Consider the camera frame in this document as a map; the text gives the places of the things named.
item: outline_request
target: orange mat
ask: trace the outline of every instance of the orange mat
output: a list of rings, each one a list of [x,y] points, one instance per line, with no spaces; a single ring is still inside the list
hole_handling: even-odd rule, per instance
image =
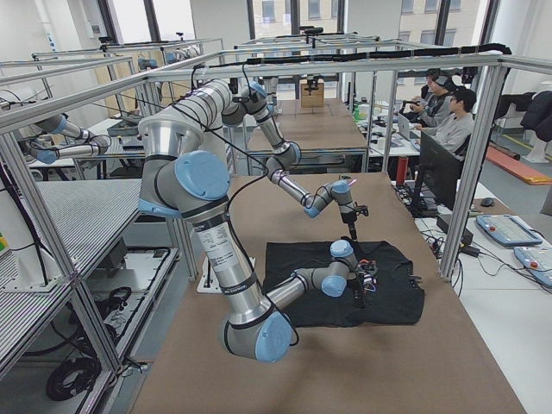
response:
[[[530,185],[545,185],[552,184],[552,178],[544,175],[541,172],[526,166],[523,162],[514,160],[506,154],[502,154],[494,148],[488,148],[486,158],[494,165],[499,166],[503,170],[518,177]]]

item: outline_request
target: robot label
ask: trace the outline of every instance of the robot label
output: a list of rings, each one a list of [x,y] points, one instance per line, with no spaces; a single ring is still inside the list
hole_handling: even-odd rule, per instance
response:
[[[216,272],[238,263],[238,258],[235,256],[232,242],[229,239],[227,223],[198,232],[198,237]]]

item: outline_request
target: person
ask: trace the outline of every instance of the person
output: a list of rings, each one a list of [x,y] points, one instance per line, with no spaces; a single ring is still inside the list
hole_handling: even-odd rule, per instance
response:
[[[437,127],[429,128],[417,125],[415,128],[428,135],[454,154],[459,160],[464,159],[467,138],[474,131],[474,117],[471,110],[476,101],[475,92],[469,89],[459,89],[450,97],[448,110],[451,112]]]
[[[411,122],[434,128],[449,115],[450,94],[457,88],[452,78],[439,69],[429,69],[427,74],[429,92],[426,100],[411,104],[411,111],[416,114]]]

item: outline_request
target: laptop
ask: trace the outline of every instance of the laptop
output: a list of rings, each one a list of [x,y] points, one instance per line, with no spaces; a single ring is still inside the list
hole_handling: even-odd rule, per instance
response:
[[[398,133],[405,139],[409,140],[411,138],[411,129],[414,128],[414,125],[410,123],[406,116],[398,114]]]

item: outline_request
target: black jacket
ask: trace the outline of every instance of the black jacket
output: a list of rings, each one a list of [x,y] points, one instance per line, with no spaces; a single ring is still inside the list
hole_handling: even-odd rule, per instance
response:
[[[539,140],[552,141],[552,91],[539,93],[521,120],[524,129],[535,131]]]
[[[508,112],[510,108],[510,104],[515,104],[516,110],[519,112],[526,111],[531,104],[533,95],[535,95],[535,92],[525,92],[523,95],[502,95],[499,99],[499,104],[497,105],[493,120],[506,115],[506,112]]]

